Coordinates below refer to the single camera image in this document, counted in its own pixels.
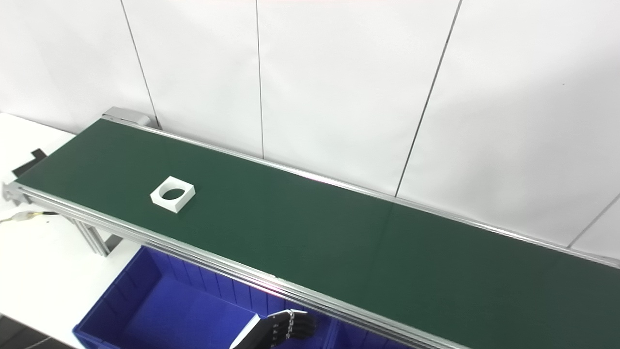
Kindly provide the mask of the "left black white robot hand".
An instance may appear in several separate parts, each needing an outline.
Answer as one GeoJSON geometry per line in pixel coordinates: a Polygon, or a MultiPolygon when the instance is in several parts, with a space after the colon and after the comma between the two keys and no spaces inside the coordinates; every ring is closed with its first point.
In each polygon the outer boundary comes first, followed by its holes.
{"type": "Polygon", "coordinates": [[[265,318],[256,315],[230,344],[231,349],[272,349],[290,339],[306,340],[316,333],[318,322],[312,314],[285,309],[265,318]]]}

